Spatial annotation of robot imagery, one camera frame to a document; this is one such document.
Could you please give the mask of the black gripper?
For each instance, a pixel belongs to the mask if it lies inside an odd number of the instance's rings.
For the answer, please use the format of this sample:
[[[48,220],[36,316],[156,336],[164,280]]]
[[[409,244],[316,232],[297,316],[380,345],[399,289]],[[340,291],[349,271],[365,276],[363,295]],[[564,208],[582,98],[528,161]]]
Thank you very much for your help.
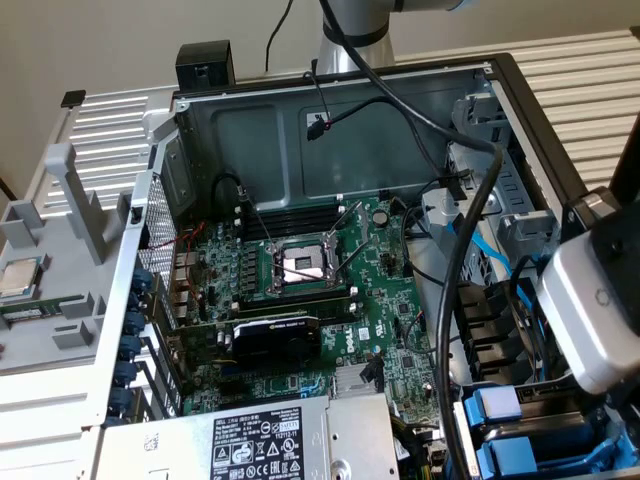
[[[639,323],[639,203],[598,187],[564,204],[562,241],[582,234],[628,325]]]

